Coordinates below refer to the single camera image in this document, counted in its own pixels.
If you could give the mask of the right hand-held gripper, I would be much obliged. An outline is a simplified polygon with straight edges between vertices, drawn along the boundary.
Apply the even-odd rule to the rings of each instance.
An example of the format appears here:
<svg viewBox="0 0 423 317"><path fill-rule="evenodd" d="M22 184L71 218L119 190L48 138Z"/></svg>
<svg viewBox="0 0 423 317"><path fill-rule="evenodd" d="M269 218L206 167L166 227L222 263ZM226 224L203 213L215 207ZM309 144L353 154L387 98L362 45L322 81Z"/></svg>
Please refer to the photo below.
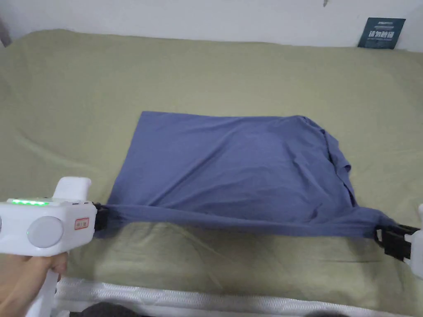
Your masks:
<svg viewBox="0 0 423 317"><path fill-rule="evenodd" d="M418 208L421 228L394 225L391 228L376 228L376 243L384 253L396 260L408 260L412 273L423 279L423 205Z"/></svg>

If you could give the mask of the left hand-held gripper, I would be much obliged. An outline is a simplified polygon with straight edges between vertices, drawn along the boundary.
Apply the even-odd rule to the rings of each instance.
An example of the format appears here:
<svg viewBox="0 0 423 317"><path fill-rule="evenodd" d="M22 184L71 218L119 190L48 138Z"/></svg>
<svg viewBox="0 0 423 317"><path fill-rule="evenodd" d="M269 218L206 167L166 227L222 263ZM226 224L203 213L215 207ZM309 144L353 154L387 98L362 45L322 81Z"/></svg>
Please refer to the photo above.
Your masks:
<svg viewBox="0 0 423 317"><path fill-rule="evenodd" d="M88 199L91 180L63 177L50 198L10 198L0 204L1 264L7 255L51 257L84 246L102 229L109 209ZM59 275L51 270L25 317L49 317Z"/></svg>

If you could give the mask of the person's left hand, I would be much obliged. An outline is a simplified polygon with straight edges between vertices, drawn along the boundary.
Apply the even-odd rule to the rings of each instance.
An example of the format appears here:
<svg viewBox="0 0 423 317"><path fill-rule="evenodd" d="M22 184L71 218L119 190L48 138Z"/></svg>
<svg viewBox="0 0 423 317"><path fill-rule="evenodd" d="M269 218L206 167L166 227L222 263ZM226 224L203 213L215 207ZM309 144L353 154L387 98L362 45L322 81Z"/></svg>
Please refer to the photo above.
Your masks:
<svg viewBox="0 0 423 317"><path fill-rule="evenodd" d="M68 253L51 257L7 255L0 270L0 315L24 317L37 297L49 270L63 275Z"/></svg>

